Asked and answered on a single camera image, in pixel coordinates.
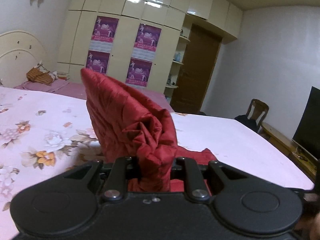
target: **chair backrest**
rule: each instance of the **chair backrest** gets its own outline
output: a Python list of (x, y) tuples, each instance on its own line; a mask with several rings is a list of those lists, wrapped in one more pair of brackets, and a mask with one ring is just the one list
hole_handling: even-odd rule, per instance
[(252, 99), (251, 103), (249, 105), (248, 111), (245, 114), (247, 117), (249, 116), (252, 107), (254, 107), (254, 109), (253, 109), (253, 113), (252, 113), (252, 116), (250, 117), (250, 119), (253, 119), (253, 120), (257, 121), (259, 116), (261, 116), (261, 114), (264, 112), (264, 115), (261, 117), (259, 123), (257, 124), (257, 127), (259, 129), (262, 121), (267, 116), (267, 113), (269, 111), (269, 106), (266, 103), (264, 103), (264, 102), (262, 102), (262, 101), (260, 101), (258, 99)]

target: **wall decoration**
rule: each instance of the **wall decoration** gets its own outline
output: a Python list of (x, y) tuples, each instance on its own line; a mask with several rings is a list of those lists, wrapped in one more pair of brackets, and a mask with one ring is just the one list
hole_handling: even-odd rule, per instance
[(89, 50), (86, 68), (106, 74), (108, 70), (110, 53)]
[(92, 32), (86, 68), (106, 74), (119, 19), (98, 16)]
[(126, 84), (146, 87), (150, 75), (152, 62), (131, 58)]
[(126, 84), (146, 87), (156, 55), (161, 29), (140, 24), (129, 64)]

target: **white headboard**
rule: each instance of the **white headboard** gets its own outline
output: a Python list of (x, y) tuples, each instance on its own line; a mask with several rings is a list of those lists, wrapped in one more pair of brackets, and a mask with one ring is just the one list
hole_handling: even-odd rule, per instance
[(4, 87), (16, 87), (26, 79), (26, 73), (40, 61), (48, 65), (41, 43), (25, 31), (0, 34), (0, 79)]

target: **wooden door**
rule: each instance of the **wooden door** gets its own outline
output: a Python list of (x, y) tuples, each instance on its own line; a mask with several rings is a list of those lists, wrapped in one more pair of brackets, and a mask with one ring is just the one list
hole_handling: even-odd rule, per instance
[(170, 105), (178, 113), (197, 114), (207, 91), (219, 52), (221, 37), (193, 25), (190, 43), (186, 47), (183, 64)]

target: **white wall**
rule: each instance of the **white wall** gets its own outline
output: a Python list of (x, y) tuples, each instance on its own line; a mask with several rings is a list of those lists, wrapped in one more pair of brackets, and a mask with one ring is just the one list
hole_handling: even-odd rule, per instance
[(55, 69), (60, 36), (70, 0), (0, 0), (0, 33), (24, 30), (44, 46)]
[(292, 138), (311, 86), (320, 88), (320, 8), (247, 11), (239, 39), (225, 46), (204, 111), (234, 118), (257, 98), (270, 107), (265, 121)]

